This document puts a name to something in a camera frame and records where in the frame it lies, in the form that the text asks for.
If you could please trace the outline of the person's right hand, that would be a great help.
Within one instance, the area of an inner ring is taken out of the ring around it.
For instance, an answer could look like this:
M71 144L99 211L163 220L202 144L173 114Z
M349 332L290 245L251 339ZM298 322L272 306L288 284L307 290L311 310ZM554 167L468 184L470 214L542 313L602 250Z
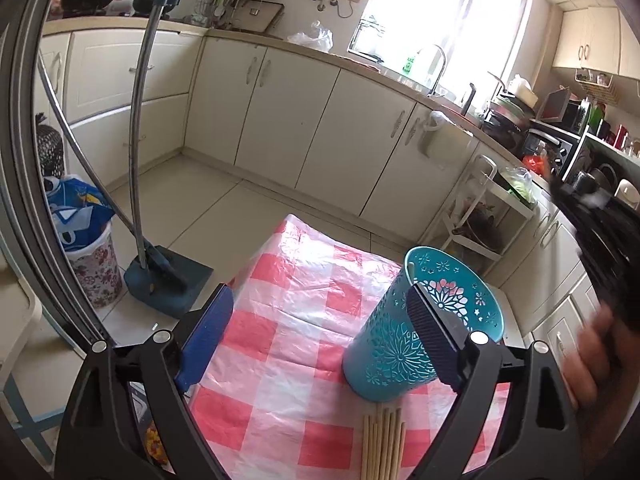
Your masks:
M613 326L612 310L601 304L582 326L574 350L563 358L562 375L573 408L590 408L596 403L598 387L608 378L611 361L605 338Z

